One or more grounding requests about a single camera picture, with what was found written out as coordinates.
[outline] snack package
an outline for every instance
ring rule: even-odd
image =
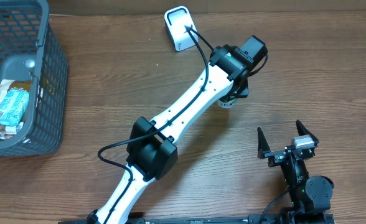
[[[21,128],[24,125],[25,116],[26,114],[24,111],[27,108],[28,99],[29,99],[29,89],[31,85],[31,81],[26,82],[20,82],[15,80],[2,80],[1,86],[0,86],[0,107],[5,101],[5,105],[8,105],[6,107],[6,110],[2,110],[3,112],[0,113],[0,117],[4,119],[5,112],[7,111],[10,113],[9,107],[13,107],[15,104],[18,106],[16,110],[14,110],[15,114],[11,113],[13,116],[13,123],[10,123],[7,121],[6,124],[15,124],[18,119],[18,122],[16,125],[5,125],[0,123],[0,139],[9,139],[13,137],[15,134],[17,134]]]
[[[32,82],[12,82],[9,91],[0,104],[0,124],[17,126],[26,112],[29,100],[29,88]]]

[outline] wood grain surface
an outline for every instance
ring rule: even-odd
[[[231,110],[213,105],[179,145],[179,160],[133,208],[147,218],[261,213],[284,190],[281,170],[256,158],[256,128],[270,147],[297,135],[295,120],[321,143],[306,162],[335,183],[337,223],[366,223],[366,11],[199,14],[214,46],[255,34],[269,61]],[[85,218],[108,200],[123,173],[99,148],[129,137],[191,86],[204,65],[196,48],[176,53],[162,15],[53,17],[70,62],[64,140],[48,156],[0,158],[0,224]],[[210,50],[204,47],[206,55]],[[124,163],[125,147],[105,153]],[[271,209],[288,205],[289,198]]]
[[[164,14],[186,6],[191,13],[366,10],[366,0],[48,0],[50,12],[67,15]]]

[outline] plastic basket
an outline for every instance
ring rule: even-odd
[[[0,156],[46,154],[60,147],[68,62],[48,18],[45,0],[0,0],[0,83],[32,80],[24,126],[0,141]],[[33,74],[27,59],[35,60]]]

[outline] black bracket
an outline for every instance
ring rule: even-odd
[[[262,223],[321,224],[334,221],[332,215],[326,215],[326,210],[331,207],[334,183],[324,176],[309,177],[304,163],[315,155],[319,140],[299,120],[296,121],[296,129],[299,137],[293,138],[292,145],[272,152],[263,131],[258,128],[258,158],[267,158],[269,167],[281,167],[293,205],[282,208],[279,215],[265,217]],[[260,215],[252,215],[249,219],[260,223]]]
[[[286,224],[286,223],[293,223],[293,222],[284,222],[285,220],[282,220],[282,217],[278,214],[271,214],[271,215],[265,215],[263,217],[263,221],[260,222],[260,215],[250,215],[248,217],[248,224]],[[321,222],[301,222],[298,220],[298,222],[294,222],[295,224],[305,224],[305,223],[325,223],[325,224],[334,224],[334,218],[332,215],[326,215],[325,220]]]
[[[210,65],[217,65],[228,74],[230,81],[234,81],[233,88],[221,101],[228,102],[249,95],[247,78],[267,53],[266,44],[254,35],[241,48],[226,44],[213,50],[210,54]]]
[[[65,221],[65,222],[59,222],[59,224],[100,224],[98,222],[96,213],[97,209],[92,211],[85,220]]]
[[[248,217],[232,218],[168,218],[144,220],[142,218],[129,219],[126,224],[249,224]]]
[[[144,136],[156,131],[155,122],[149,122],[140,117],[132,127],[130,139]],[[177,148],[173,144],[172,137],[165,137],[161,133],[158,137],[151,136],[146,139],[128,144],[126,148],[129,153],[126,161],[130,166],[135,166],[144,176],[145,181],[152,178],[159,180],[162,178],[177,161]]]

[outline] black cable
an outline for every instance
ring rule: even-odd
[[[263,64],[258,69],[256,69],[255,71],[251,72],[249,76],[252,76],[252,75],[258,73],[263,68],[263,66],[266,65],[266,62],[268,61],[268,59],[269,59],[269,56],[268,55],[265,55],[265,60],[263,61]]]
[[[114,212],[114,209],[115,209],[116,205],[121,200],[121,198],[125,194],[125,192],[128,190],[129,186],[131,185],[131,183],[133,181],[133,174],[132,174],[132,171],[129,168],[127,168],[126,166],[124,166],[122,164],[119,164],[117,162],[110,161],[108,159],[104,159],[104,157],[101,155],[101,153],[104,152],[107,149],[111,149],[111,148],[114,148],[114,147],[122,146],[124,144],[129,144],[129,143],[132,143],[132,142],[135,142],[135,141],[140,141],[142,139],[146,139],[146,138],[149,138],[151,136],[154,136],[154,135],[160,133],[163,129],[165,129],[166,127],[168,127],[169,125],[171,125],[172,122],[174,120],[176,120],[185,110],[187,110],[194,103],[194,101],[201,95],[201,93],[203,91],[205,91],[205,86],[207,85],[208,78],[209,78],[208,61],[207,61],[207,58],[205,57],[204,51],[201,49],[201,46],[195,40],[194,36],[191,33],[191,31],[194,31],[194,30],[191,27],[187,27],[187,26],[185,28],[186,28],[187,32],[189,33],[191,39],[194,41],[195,46],[197,46],[198,51],[201,53],[202,60],[204,60],[204,64],[205,64],[205,80],[204,80],[204,84],[202,85],[200,91],[193,97],[193,99],[183,109],[181,109],[180,112],[178,112],[175,116],[173,116],[166,124],[164,124],[162,127],[160,127],[157,131],[153,131],[153,132],[151,132],[149,134],[145,134],[144,136],[140,136],[138,138],[128,139],[128,140],[125,140],[125,141],[121,141],[121,142],[117,142],[117,143],[114,143],[114,144],[110,144],[108,146],[105,146],[105,147],[101,148],[97,152],[97,156],[98,156],[98,158],[101,161],[106,162],[106,163],[111,164],[111,165],[114,165],[114,166],[118,166],[120,168],[123,168],[124,170],[127,170],[129,172],[129,176],[130,176],[129,177],[129,180],[128,180],[128,184],[126,185],[125,189],[122,191],[122,194],[116,199],[115,203],[113,204],[113,206],[111,207],[110,211],[108,212],[108,215],[107,215],[107,217],[106,217],[106,219],[104,221],[104,224],[107,223],[108,219],[111,217],[111,214]],[[210,46],[210,44],[208,42],[206,42],[206,40],[204,40],[203,37],[201,37],[196,31],[194,31],[194,33],[197,34],[209,47],[212,48],[212,46]]]
[[[207,40],[205,40],[202,36],[201,36],[201,34],[199,34],[197,31],[195,31],[195,30],[193,30],[193,28],[191,28],[191,27],[188,27],[188,26],[186,26],[186,29],[187,28],[189,28],[190,30],[191,30],[191,32],[193,32],[193,33],[195,33],[198,37],[200,37],[200,39],[202,40],[202,41],[204,41],[204,43],[206,44],[206,45],[208,45],[208,47],[211,49],[211,51],[214,51],[214,48],[208,43],[208,41]]]
[[[278,202],[280,199],[282,199],[284,197],[284,195],[286,195],[288,192],[289,192],[289,190],[287,189],[281,195],[277,196],[274,200],[272,200],[270,202],[270,204],[263,210],[262,215],[260,215],[259,224],[262,224],[263,217],[265,217],[266,212],[268,212],[269,208],[271,208],[276,202]]]

